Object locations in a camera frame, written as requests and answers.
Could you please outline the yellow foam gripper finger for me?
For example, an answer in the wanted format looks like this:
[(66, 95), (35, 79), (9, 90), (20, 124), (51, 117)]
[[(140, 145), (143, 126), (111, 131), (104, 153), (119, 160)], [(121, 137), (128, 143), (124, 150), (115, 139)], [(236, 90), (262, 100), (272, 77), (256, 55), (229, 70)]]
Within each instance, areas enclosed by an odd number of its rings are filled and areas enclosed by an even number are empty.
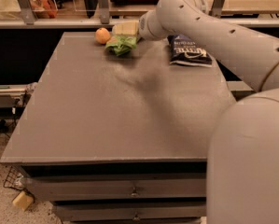
[(138, 21), (125, 21), (120, 24), (116, 24), (112, 28), (114, 35), (131, 35), (137, 36), (138, 34)]

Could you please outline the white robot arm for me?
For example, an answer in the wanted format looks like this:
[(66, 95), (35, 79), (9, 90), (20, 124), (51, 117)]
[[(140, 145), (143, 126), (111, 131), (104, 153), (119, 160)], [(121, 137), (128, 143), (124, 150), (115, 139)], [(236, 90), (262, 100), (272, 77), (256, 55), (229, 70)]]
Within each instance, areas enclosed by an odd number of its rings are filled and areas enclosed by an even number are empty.
[(279, 224), (279, 38), (207, 15), (199, 0), (160, 0), (137, 33), (186, 35), (250, 88), (211, 137), (207, 224)]

